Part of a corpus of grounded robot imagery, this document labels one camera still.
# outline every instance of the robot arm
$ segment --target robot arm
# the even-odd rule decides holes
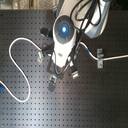
[[[57,66],[62,68],[65,65],[72,48],[77,43],[76,40],[80,41],[83,33],[90,38],[102,34],[110,3],[111,0],[60,0],[53,26]]]
[[[43,35],[53,37],[54,44],[48,50],[43,49],[43,54],[52,55],[51,60],[55,65],[55,72],[47,71],[50,77],[49,90],[53,91],[57,78],[62,78],[66,69],[70,65],[73,78],[78,77],[75,59],[78,53],[78,46],[84,34],[90,38],[98,37],[102,34],[112,0],[60,0],[56,10],[56,20],[51,30],[42,28]],[[57,67],[64,68],[61,73],[57,72]]]

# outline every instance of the black table surface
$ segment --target black table surface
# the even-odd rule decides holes
[[[40,28],[51,28],[51,11],[0,11],[0,80],[18,97],[26,98],[25,79],[11,62],[9,45],[17,37],[26,37],[40,47],[53,40],[40,35]],[[128,54],[128,13],[110,11],[106,28],[100,37],[83,42],[96,55]],[[37,62],[38,50],[27,41],[18,41],[12,55],[31,84],[31,96],[19,103],[4,89],[0,93],[0,128],[128,128],[128,58],[104,62],[97,69],[84,47],[77,62],[80,77],[73,80],[68,69],[58,80],[53,93],[48,91],[50,74],[46,72],[49,57]]]

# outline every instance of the white wire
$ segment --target white wire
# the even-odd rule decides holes
[[[28,96],[27,96],[26,99],[20,100],[20,99],[18,99],[16,96],[14,96],[14,94],[12,94],[12,92],[8,89],[8,87],[7,87],[2,81],[0,81],[0,84],[2,84],[2,85],[6,88],[6,90],[10,93],[10,95],[11,95],[14,99],[16,99],[17,101],[19,101],[19,102],[21,102],[21,103],[24,103],[24,102],[26,102],[26,101],[29,99],[29,97],[30,97],[30,92],[31,92],[30,84],[29,84],[29,81],[28,81],[28,79],[27,79],[25,73],[24,73],[24,72],[22,71],[22,69],[18,66],[18,64],[14,61],[14,59],[13,59],[13,57],[12,57],[12,55],[11,55],[12,46],[14,45],[14,43],[16,43],[16,42],[19,41],[19,40],[25,40],[25,41],[30,42],[31,44],[33,44],[33,45],[34,45],[38,50],[40,50],[40,51],[41,51],[41,48],[39,48],[39,47],[38,47],[34,42],[32,42],[31,40],[29,40],[29,39],[27,39],[27,38],[22,38],[22,37],[15,39],[15,40],[11,43],[11,45],[9,46],[9,56],[10,56],[10,59],[12,60],[12,62],[14,63],[14,65],[19,69],[19,71],[22,73],[22,75],[24,76],[24,78],[25,78],[25,80],[26,80],[26,82],[27,82],[27,85],[28,85]]]
[[[90,56],[91,56],[93,59],[99,60],[97,57],[95,57],[95,56],[89,51],[89,49],[88,49],[88,47],[86,46],[86,44],[84,44],[83,42],[80,42],[80,44],[83,45],[83,46],[87,49],[88,53],[90,54]],[[116,56],[116,57],[109,57],[109,58],[103,58],[103,61],[121,59],[121,58],[126,58],[126,57],[128,57],[128,55]]]

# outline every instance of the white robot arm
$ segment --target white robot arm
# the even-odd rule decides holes
[[[111,0],[60,0],[53,25],[56,65],[63,67],[83,33],[90,38],[102,34]]]

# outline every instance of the metal clamp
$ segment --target metal clamp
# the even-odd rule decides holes
[[[56,82],[57,82],[57,77],[54,76],[54,75],[51,75],[51,77],[50,77],[50,83],[49,83],[49,87],[48,87],[48,90],[50,92],[53,92],[54,91]]]
[[[103,57],[104,57],[103,49],[102,48],[97,49],[97,58],[99,59],[97,61],[97,68],[99,69],[103,68]]]

